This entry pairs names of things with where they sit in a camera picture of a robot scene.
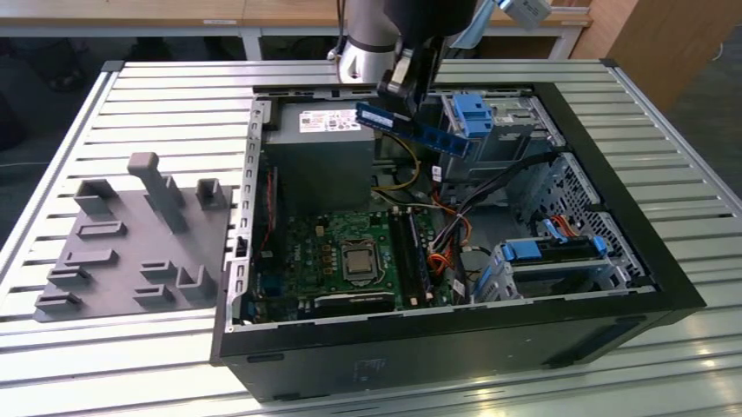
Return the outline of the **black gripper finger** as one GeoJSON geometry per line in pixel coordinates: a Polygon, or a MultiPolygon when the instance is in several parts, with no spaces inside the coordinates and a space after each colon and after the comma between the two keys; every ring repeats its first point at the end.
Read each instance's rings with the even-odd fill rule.
{"type": "Polygon", "coordinates": [[[418,83],[418,63],[416,50],[404,48],[396,56],[393,67],[382,75],[378,96],[384,107],[409,118],[417,112],[416,89],[418,83]]]}
{"type": "Polygon", "coordinates": [[[441,65],[441,56],[446,49],[446,39],[433,37],[425,44],[420,57],[418,86],[417,86],[417,108],[424,104],[430,84],[436,81],[441,65]]]}

